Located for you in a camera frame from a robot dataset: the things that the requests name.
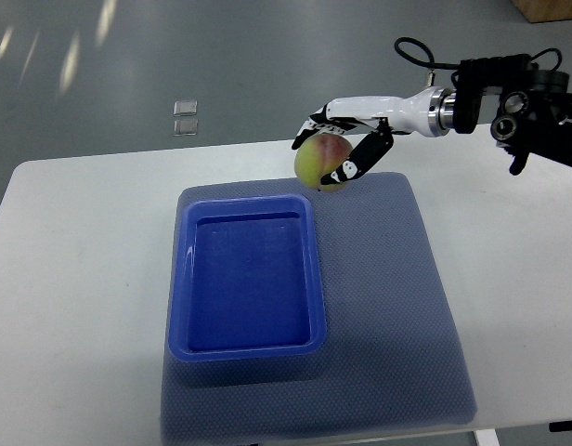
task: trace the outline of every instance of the peach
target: peach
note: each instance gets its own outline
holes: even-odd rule
[[[321,177],[339,167],[352,151],[348,140],[339,135],[322,133],[308,138],[298,149],[294,159],[294,173],[310,189],[336,192],[344,184],[323,186]]]

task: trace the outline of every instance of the textured gray pad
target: textured gray pad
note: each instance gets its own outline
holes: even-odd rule
[[[313,204],[328,338],[296,377],[241,385],[193,386],[194,374],[214,370],[194,371],[166,348],[165,443],[235,445],[469,423],[476,406],[462,346],[404,176],[366,175],[334,194],[296,179],[188,189],[177,227],[194,201],[283,193]],[[244,361],[243,377],[259,366]]]

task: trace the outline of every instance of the gray floor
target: gray floor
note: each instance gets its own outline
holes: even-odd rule
[[[448,62],[557,46],[572,76],[572,21],[531,25],[509,0],[115,3],[0,0],[0,45],[10,33],[0,50],[0,203],[24,161],[290,139],[332,98],[411,96],[425,73],[395,54],[402,35]],[[450,85],[447,72],[437,80]],[[182,98],[199,101],[197,136],[172,136]],[[482,122],[493,113],[489,100]],[[547,426],[499,437],[502,446],[572,444],[572,433]]]

